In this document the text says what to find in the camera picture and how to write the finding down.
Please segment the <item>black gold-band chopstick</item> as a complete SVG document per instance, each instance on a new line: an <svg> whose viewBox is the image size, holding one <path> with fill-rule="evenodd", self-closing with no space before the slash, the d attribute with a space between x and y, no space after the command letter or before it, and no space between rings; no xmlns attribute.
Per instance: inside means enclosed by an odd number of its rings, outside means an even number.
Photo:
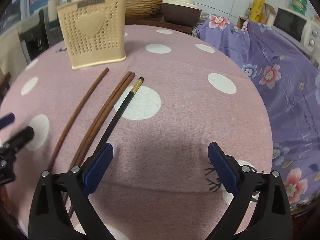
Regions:
<svg viewBox="0 0 320 240"><path fill-rule="evenodd" d="M97 145L97 148L93 152L92 156L90 156L82 165L82 191L86 197L96 191L103 175L106 172L106 169L111 163L111 160L113 158L113 151L111 151L110 153L107 152L106 149L109 146L107 140L109 139L120 117L127 109L128 105L130 104L131 100L133 99L143 82L143 77L140 77L135 82L125 100L116 111L116 114L114 115L106 131L101 137L99 144Z"/></svg>

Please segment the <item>pink polka dot tablecloth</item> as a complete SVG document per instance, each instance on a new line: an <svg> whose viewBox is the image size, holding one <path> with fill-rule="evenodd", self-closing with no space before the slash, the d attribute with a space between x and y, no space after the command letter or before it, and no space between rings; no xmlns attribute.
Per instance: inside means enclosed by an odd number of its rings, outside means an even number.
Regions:
<svg viewBox="0 0 320 240"><path fill-rule="evenodd" d="M272 135L264 103L226 55L183 33L129 25L126 59L73 70L63 43L42 53L11 84L1 115L15 122L7 141L25 126L35 137L17 154L16 180L7 185L10 208L28 230L34 190L77 105L105 69L57 156L54 173L69 170L101 107L127 72L144 82L112 132L114 157L90 196L118 239L205 239L232 197L216 186L207 148L215 141L239 163L270 172Z"/></svg>

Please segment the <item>water dispenser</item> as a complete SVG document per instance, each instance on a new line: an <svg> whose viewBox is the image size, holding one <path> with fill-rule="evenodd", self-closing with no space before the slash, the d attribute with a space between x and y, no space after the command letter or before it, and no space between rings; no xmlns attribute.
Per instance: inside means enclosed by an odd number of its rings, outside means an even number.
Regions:
<svg viewBox="0 0 320 240"><path fill-rule="evenodd" d="M44 51L63 40L57 10L48 12L48 7L18 23L18 35L27 63L31 63Z"/></svg>

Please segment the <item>purple floral cloth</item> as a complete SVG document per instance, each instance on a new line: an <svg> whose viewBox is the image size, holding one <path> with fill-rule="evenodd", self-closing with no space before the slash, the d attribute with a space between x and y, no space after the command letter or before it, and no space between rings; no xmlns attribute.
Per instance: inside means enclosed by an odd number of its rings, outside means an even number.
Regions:
<svg viewBox="0 0 320 240"><path fill-rule="evenodd" d="M196 35L253 82L270 120L272 167L284 180L291 210L310 205L319 198L319 71L292 42L262 23L238 27L210 15Z"/></svg>

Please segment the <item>cream plastic utensil holder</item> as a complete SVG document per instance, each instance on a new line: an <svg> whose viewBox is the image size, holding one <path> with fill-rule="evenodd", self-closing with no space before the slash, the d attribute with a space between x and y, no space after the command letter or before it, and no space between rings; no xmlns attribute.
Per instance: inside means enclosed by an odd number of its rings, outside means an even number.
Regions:
<svg viewBox="0 0 320 240"><path fill-rule="evenodd" d="M76 0L57 7L74 70L124 61L126 0Z"/></svg>

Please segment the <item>woven basin sink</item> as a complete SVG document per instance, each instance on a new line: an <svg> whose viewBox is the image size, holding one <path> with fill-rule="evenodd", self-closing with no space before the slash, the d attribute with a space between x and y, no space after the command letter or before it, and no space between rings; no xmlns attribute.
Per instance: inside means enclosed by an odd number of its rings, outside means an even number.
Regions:
<svg viewBox="0 0 320 240"><path fill-rule="evenodd" d="M126 19L157 18L162 13L162 0L127 0Z"/></svg>

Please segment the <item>white microwave oven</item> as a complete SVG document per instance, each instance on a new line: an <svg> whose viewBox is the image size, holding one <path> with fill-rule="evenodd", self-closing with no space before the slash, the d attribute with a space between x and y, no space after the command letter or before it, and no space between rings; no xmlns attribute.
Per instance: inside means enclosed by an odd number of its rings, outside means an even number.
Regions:
<svg viewBox="0 0 320 240"><path fill-rule="evenodd" d="M305 55L311 56L319 45L319 23L291 9L278 8L272 29L290 40Z"/></svg>

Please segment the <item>yellow roll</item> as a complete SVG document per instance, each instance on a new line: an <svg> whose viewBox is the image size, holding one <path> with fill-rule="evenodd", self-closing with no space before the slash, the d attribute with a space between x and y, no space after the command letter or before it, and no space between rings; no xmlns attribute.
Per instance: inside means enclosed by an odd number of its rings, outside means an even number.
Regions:
<svg viewBox="0 0 320 240"><path fill-rule="evenodd" d="M259 22L263 13L265 0L253 0L249 20L253 22Z"/></svg>

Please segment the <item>dark wooden counter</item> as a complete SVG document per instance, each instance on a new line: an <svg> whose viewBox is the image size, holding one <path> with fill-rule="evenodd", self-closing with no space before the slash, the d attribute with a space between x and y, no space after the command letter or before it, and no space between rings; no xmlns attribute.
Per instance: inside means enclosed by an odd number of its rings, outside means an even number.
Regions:
<svg viewBox="0 0 320 240"><path fill-rule="evenodd" d="M155 21L155 20L150 21L150 20L144 20L144 19L127 18L125 20L125 24L126 25L148 25L148 26L166 28L166 29L170 29L170 30L179 31L181 33L185 33L188 35L191 35L193 32L192 27L168 23L168 22L164 22L164 21Z"/></svg>

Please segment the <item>white brown rice cooker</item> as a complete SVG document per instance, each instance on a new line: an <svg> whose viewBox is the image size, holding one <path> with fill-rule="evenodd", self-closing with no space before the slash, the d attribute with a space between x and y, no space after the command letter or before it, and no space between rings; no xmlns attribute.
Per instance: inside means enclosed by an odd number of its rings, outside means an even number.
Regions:
<svg viewBox="0 0 320 240"><path fill-rule="evenodd" d="M194 0L162 0L162 14L169 23L193 27L201 12Z"/></svg>

